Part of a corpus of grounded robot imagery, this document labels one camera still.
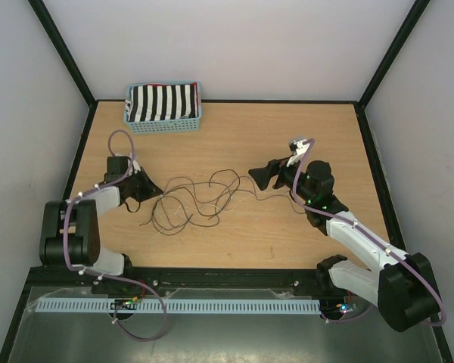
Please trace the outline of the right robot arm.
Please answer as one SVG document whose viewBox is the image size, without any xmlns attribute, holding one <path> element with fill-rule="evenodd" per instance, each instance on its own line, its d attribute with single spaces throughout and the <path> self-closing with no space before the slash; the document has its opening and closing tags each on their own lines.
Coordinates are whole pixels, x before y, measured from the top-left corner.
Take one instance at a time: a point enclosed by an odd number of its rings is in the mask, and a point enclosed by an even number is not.
<svg viewBox="0 0 454 363">
<path fill-rule="evenodd" d="M 435 315 L 445 317 L 434 273 L 428 259 L 395 247 L 361 224 L 334 195 L 334 176 L 320 160 L 300 171 L 300 163 L 271 160 L 249 176 L 260 190 L 289 188 L 293 200 L 305 209 L 310 224 L 348 248 L 364 264 L 360 268 L 336 255 L 317 265 L 316 285 L 325 294 L 348 290 L 378 308 L 394 330 L 403 332 Z"/>
</svg>

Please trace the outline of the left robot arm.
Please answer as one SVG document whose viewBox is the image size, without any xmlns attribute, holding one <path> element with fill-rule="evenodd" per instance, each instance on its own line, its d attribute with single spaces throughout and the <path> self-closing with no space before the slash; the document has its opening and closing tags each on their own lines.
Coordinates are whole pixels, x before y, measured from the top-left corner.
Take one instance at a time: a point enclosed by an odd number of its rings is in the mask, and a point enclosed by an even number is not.
<svg viewBox="0 0 454 363">
<path fill-rule="evenodd" d="M 101 245 L 98 219 L 126 205 L 129 198 L 143 203 L 162 193 L 134 157 L 108 157 L 103 182 L 72 200 L 46 203 L 39 243 L 41 263 L 63 266 L 79 275 L 87 271 L 110 275 L 109 284 L 117 292 L 129 292 L 136 282 L 135 273 L 126 268 L 129 257 Z"/>
</svg>

